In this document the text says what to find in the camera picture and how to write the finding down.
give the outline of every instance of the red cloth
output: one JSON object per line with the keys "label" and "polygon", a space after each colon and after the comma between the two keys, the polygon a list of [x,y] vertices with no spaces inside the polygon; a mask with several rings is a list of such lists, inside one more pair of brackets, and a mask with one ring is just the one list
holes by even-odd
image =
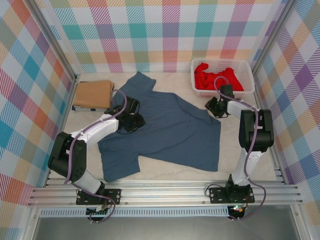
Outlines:
{"label": "red cloth", "polygon": [[[228,79],[229,83],[233,87],[233,91],[244,91],[241,83],[238,81],[234,70],[231,67],[227,67],[224,71],[219,73],[204,72],[208,69],[209,65],[202,62],[196,67],[194,71],[195,88],[199,90],[216,90],[214,81],[218,76],[224,76]],[[216,87],[220,90],[221,85],[227,84],[226,80],[220,78],[216,81]]]}

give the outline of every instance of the blue t-shirt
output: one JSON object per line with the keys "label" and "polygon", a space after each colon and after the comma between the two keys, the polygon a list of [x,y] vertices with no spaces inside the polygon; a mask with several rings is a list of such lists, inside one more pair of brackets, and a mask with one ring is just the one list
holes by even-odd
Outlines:
{"label": "blue t-shirt", "polygon": [[[137,72],[120,89],[140,101],[146,124],[130,134],[112,133],[98,143],[107,182],[140,172],[138,156],[196,169],[218,170],[221,124],[170,92],[153,91],[156,80]],[[113,100],[123,102],[116,93]]]}

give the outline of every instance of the white floor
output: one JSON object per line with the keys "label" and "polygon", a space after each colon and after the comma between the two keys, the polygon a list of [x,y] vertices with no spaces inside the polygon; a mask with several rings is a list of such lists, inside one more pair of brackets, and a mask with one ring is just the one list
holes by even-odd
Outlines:
{"label": "white floor", "polygon": [[[85,73],[80,81],[110,80],[114,88],[118,89],[135,73]],[[200,109],[205,109],[209,98],[197,97],[191,86],[190,73],[145,73],[156,80],[154,91],[172,92]],[[252,95],[245,96],[243,100],[255,105]],[[64,131],[74,132],[87,126],[102,115],[102,112],[70,111]],[[241,147],[238,142],[239,120],[233,116],[221,119],[220,158],[217,172],[198,170],[188,166],[139,157],[140,172],[126,177],[129,180],[227,180],[236,168]],[[87,169],[97,178],[103,179],[101,156],[98,146],[87,152]],[[253,180],[276,180],[273,162],[269,152],[260,159],[252,176]]]}

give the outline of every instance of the plastic basket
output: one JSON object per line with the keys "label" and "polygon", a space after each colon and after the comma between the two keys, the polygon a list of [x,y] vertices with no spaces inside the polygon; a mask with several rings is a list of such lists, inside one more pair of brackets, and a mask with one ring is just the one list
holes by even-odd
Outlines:
{"label": "plastic basket", "polygon": [[244,91],[234,91],[234,97],[241,99],[244,95],[251,94],[255,91],[255,82],[249,63],[243,59],[225,59],[225,58],[195,58],[191,61],[191,84],[195,94],[203,98],[219,97],[215,90],[196,89],[195,69],[201,64],[206,63],[209,68],[206,73],[219,73],[226,68],[232,68],[236,78],[241,83]]}

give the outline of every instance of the black mounting plate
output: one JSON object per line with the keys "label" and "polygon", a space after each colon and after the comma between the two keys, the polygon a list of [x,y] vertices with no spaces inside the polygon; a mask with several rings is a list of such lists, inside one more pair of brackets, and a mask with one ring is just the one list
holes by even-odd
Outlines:
{"label": "black mounting plate", "polygon": [[[99,193],[101,196],[109,197],[114,200],[116,205],[120,204],[121,199],[121,189],[118,188],[105,188],[103,192]],[[78,197],[76,198],[75,204],[77,205],[104,205],[106,200],[104,198],[99,198],[91,196],[84,191],[78,192]]]}
{"label": "black mounting plate", "polygon": [[210,187],[209,188],[210,203],[212,204],[252,204],[255,202],[255,196],[253,195],[252,188],[250,188],[247,199],[243,198],[236,202],[230,201],[227,197],[225,187]]}

